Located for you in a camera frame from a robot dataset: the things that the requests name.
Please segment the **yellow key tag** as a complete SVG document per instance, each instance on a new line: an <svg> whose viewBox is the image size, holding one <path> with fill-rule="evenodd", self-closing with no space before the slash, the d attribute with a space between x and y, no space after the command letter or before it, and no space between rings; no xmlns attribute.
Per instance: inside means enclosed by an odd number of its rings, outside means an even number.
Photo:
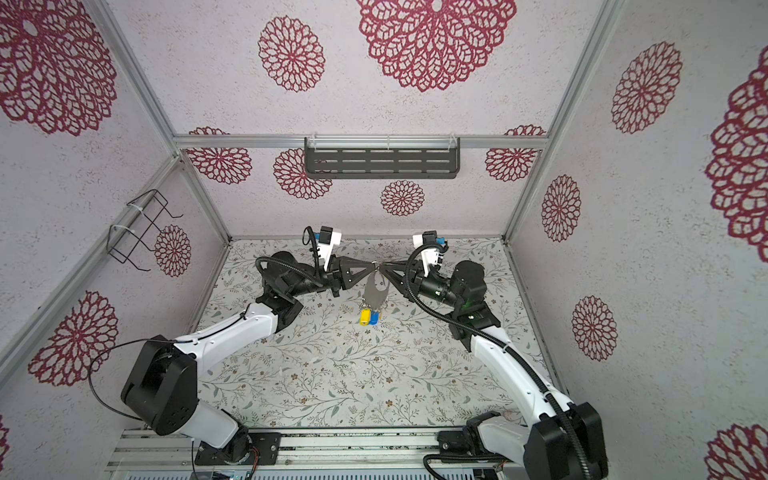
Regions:
<svg viewBox="0 0 768 480"><path fill-rule="evenodd" d="M370 324L371 319L371 310L370 309L362 309L360 312L360 320L359 323L363 326L367 326Z"/></svg>

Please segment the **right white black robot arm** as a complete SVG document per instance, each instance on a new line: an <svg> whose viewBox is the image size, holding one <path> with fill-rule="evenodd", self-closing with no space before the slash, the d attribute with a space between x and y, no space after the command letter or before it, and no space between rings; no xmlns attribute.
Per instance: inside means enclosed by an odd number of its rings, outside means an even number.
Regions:
<svg viewBox="0 0 768 480"><path fill-rule="evenodd" d="M380 272L424 312L448 323L453 338L490 371L513 400L523 422L496 411L469 419L460 432L442 432L440 451L424 461L509 461L528 479L604 479L608 458L602 419L576 404L514 346L485 300L483 267L459 262L452 275L420 260L387 262Z"/></svg>

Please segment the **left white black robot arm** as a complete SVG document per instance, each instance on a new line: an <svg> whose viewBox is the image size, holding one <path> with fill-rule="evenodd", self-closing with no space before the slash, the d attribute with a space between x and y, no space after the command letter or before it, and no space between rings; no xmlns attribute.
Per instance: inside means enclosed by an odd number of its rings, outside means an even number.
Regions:
<svg viewBox="0 0 768 480"><path fill-rule="evenodd" d="M242 311L195 333L144 341L120 394L122 402L160 436L199 440L216 460L243 464L255 455L249 429L232 414L198 397L199 382L238 351L285 329L303 309L299 296L338 295L373 273L376 265L333 255L299 263L287 251L261 256L255 265L263 292Z"/></svg>

